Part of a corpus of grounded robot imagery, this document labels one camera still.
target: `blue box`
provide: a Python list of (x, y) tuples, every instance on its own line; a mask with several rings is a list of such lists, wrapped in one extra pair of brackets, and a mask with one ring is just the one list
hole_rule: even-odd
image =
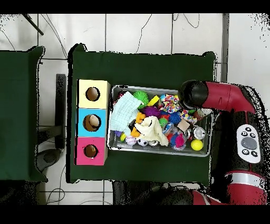
[[(83, 120), (87, 115), (95, 114), (100, 118), (101, 125), (95, 132), (90, 132), (83, 127)], [(83, 109), (79, 108), (78, 137), (105, 137), (107, 126), (106, 109)]]

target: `shape sorter box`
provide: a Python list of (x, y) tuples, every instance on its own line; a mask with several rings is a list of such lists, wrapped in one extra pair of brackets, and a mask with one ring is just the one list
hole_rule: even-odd
[[(76, 165), (104, 165), (107, 158), (108, 107), (110, 84), (102, 80), (77, 80), (77, 110), (75, 161)], [(98, 125), (92, 126), (91, 119)], [(94, 156), (85, 152), (91, 147)]]
[[(104, 137), (78, 137), (77, 141), (76, 165), (104, 165), (108, 154), (106, 139)], [(85, 148), (88, 145), (94, 145), (98, 150), (96, 157), (89, 158), (85, 155)]]
[[(79, 108), (108, 109), (110, 84), (107, 81), (78, 79), (78, 86)], [(88, 93), (92, 94), (92, 98), (88, 98)]]

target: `green table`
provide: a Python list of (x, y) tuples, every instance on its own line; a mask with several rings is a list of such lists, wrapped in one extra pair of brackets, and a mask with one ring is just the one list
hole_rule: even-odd
[(44, 48), (0, 51), (0, 180), (46, 181), (35, 166), (37, 70)]
[(75, 45), (69, 54), (67, 92), (67, 174), (81, 180), (200, 182), (208, 186), (209, 156), (191, 157), (109, 150), (104, 166), (74, 165), (76, 80), (107, 80), (113, 85), (178, 89), (187, 80), (213, 81), (215, 54), (122, 54), (85, 52)]

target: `yellow box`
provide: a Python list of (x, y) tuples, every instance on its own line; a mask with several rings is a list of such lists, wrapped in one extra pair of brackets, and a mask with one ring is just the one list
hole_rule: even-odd
[(107, 109), (110, 88), (107, 81), (79, 79), (79, 108)]

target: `yellow ball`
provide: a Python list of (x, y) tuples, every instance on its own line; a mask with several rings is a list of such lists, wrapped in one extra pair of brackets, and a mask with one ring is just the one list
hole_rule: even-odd
[(192, 140), (191, 148), (195, 151), (200, 151), (203, 148), (204, 144), (201, 140)]

